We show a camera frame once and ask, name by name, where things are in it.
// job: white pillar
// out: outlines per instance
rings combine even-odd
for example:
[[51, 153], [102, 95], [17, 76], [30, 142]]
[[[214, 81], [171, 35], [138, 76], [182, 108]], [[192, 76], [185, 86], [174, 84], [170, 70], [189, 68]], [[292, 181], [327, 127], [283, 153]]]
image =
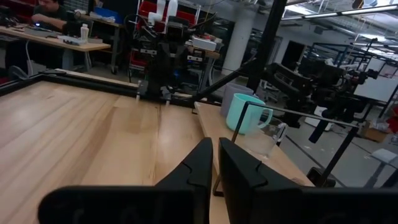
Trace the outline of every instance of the white pillar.
[[254, 18], [256, 17], [257, 6], [237, 6], [235, 10], [237, 10], [235, 26], [223, 65], [223, 75], [229, 75], [233, 70], [241, 67], [243, 55], [253, 28]]

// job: ceiling light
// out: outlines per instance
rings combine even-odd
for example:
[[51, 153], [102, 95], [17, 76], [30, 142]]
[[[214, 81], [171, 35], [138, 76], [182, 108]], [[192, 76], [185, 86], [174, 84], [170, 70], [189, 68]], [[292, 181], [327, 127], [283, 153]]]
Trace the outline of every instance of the ceiling light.
[[286, 17], [282, 18], [283, 21], [286, 20], [294, 20], [294, 19], [311, 19], [311, 18], [324, 18], [324, 17], [333, 17], [333, 16], [348, 16], [348, 15], [358, 15], [358, 14], [366, 14], [366, 13], [375, 13], [375, 12], [386, 12], [386, 11], [392, 11], [398, 9], [398, 4], [392, 5], [392, 6], [379, 6], [379, 7], [371, 7], [371, 8], [366, 8], [366, 9], [354, 9], [354, 10], [349, 10], [349, 11], [343, 11], [343, 12], [328, 12], [328, 13], [323, 13], [323, 14], [313, 14], [313, 12], [308, 11], [306, 9], [303, 9], [302, 7], [294, 7], [293, 10], [297, 13], [301, 13], [306, 15], [305, 17], [300, 17], [300, 16], [295, 16], [295, 17]]
[[358, 15], [358, 14], [365, 14], [365, 13], [373, 13], [373, 12], [383, 12], [383, 11], [391, 11], [397, 9], [397, 6], [381, 6], [381, 7], [372, 7], [366, 9], [357, 9], [357, 10], [350, 10], [341, 12], [342, 15]]
[[303, 17], [302, 16], [293, 16], [293, 17], [284, 18], [282, 20], [289, 21], [289, 20], [297, 20], [297, 19], [303, 19]]
[[297, 13], [303, 14], [303, 15], [311, 15], [311, 14], [314, 13], [313, 11], [310, 11], [310, 10], [304, 8], [304, 7], [296, 6], [296, 5], [286, 6], [285, 9], [289, 10], [289, 11], [292, 11], [292, 12], [297, 12]]
[[[353, 45], [368, 46], [369, 44], [353, 43]], [[382, 44], [372, 44], [372, 47], [382, 47]]]
[[322, 17], [329, 17], [329, 16], [337, 16], [337, 13], [323, 13], [323, 14], [315, 14], [315, 15], [308, 15], [304, 16], [306, 19], [313, 19], [313, 18], [322, 18]]
[[377, 41], [383, 42], [386, 41], [386, 38], [380, 35], [373, 35], [373, 34], [360, 34], [361, 36], [368, 38], [368, 39], [375, 39], [377, 38]]
[[[353, 45], [368, 46], [369, 44], [364, 43], [353, 43]], [[387, 45], [387, 44], [372, 44], [371, 47], [398, 47], [398, 45]]]

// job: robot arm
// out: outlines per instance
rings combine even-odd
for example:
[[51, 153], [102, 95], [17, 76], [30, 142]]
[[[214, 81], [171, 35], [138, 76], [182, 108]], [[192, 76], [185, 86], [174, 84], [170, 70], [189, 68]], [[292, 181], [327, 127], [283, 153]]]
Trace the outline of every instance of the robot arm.
[[[156, 13], [150, 12], [148, 14], [148, 23], [151, 26], [155, 25], [155, 22], [160, 22], [163, 19], [164, 8], [166, 6], [166, 0], [157, 0]], [[169, 6], [167, 7], [166, 24], [169, 21], [169, 16], [177, 15], [178, 0], [170, 0]]]
[[155, 21], [162, 21], [164, 7], [166, 6], [166, 0], [157, 0], [156, 13], [150, 12], [148, 14], [148, 24], [151, 26], [155, 25]]

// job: white bottle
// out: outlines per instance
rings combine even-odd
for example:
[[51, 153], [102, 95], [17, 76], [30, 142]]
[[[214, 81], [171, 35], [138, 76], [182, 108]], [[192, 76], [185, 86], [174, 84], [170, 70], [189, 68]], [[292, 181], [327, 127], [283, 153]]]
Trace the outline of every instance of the white bottle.
[[178, 9], [178, 0], [170, 0], [169, 5], [167, 6], [166, 24], [169, 21], [169, 16], [177, 15], [177, 9]]
[[83, 24], [82, 27], [80, 28], [80, 39], [84, 40], [85, 43], [88, 42], [88, 31], [89, 31], [89, 28], [88, 28], [87, 24]]

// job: wooden tabletop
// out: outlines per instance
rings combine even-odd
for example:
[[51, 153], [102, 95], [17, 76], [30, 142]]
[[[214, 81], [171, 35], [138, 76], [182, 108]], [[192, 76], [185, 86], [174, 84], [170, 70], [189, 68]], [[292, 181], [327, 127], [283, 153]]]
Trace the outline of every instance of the wooden tabletop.
[[118, 28], [122, 28], [123, 27], [122, 24], [117, 24], [115, 22], [107, 22], [107, 21], [105, 21], [103, 19], [97, 19], [97, 18], [94, 18], [94, 17], [91, 17], [91, 16], [87, 16], [87, 15], [84, 15], [84, 14], [82, 14], [80, 16], [80, 18], [89, 19], [89, 20], [92, 20], [92, 21], [100, 22], [100, 23], [107, 24], [107, 25], [114, 26], [114, 27], [118, 27]]
[[108, 49], [111, 47], [109, 44], [87, 43], [87, 44], [83, 44], [80, 46], [66, 44], [62, 40], [59, 40], [59, 39], [37, 37], [34, 35], [26, 34], [23, 29], [16, 29], [13, 27], [6, 28], [3, 26], [0, 26], [0, 33], [13, 35], [16, 37], [20, 37], [20, 38], [27, 39], [27, 40], [32, 40], [34, 42], [39, 42], [39, 43], [46, 44], [46, 45], [52, 45], [52, 46], [57, 46], [57, 47], [65, 48], [65, 49], [77, 50], [80, 52], [89, 52], [92, 50]]
[[123, 81], [119, 81], [119, 80], [114, 80], [114, 79], [111, 79], [111, 78], [99, 77], [97, 75], [90, 75], [90, 74], [85, 74], [85, 73], [80, 73], [80, 72], [73, 72], [73, 71], [69, 71], [69, 70], [65, 70], [65, 69], [61, 69], [61, 68], [57, 68], [55, 70], [59, 71], [59, 72], [66, 72], [67, 74], [69, 74], [71, 76], [75, 76], [75, 77], [91, 78], [91, 79], [94, 79], [94, 80], [101, 80], [101, 81], [106, 81], [106, 82], [110, 82], [110, 83], [116, 83], [116, 84], [121, 84], [121, 85], [126, 85], [126, 86], [131, 86], [131, 87], [138, 88], [138, 84], [135, 84], [135, 83], [128, 83], [128, 82], [123, 82]]
[[[202, 126], [203, 133], [206, 137], [210, 137], [213, 141], [213, 163], [217, 174], [219, 174], [219, 159], [218, 159], [218, 141], [219, 138], [226, 137], [232, 138], [233, 131], [226, 125], [226, 118], [220, 115], [220, 107], [209, 105], [206, 103], [195, 103], [195, 108], [199, 115], [199, 120]], [[258, 144], [265, 145], [264, 141], [267, 138], [259, 138]], [[237, 145], [245, 148], [244, 136], [238, 135], [236, 138]], [[304, 173], [286, 156], [286, 154], [278, 146], [274, 146], [269, 159], [260, 159], [265, 165], [274, 169], [276, 172], [284, 175], [285, 177], [294, 180], [297, 183], [306, 186], [313, 186], [312, 182], [304, 175]]]
[[[154, 185], [203, 139], [190, 108], [50, 82], [0, 97], [0, 114], [1, 224], [37, 223], [62, 186]], [[210, 223], [229, 223], [224, 198]]]

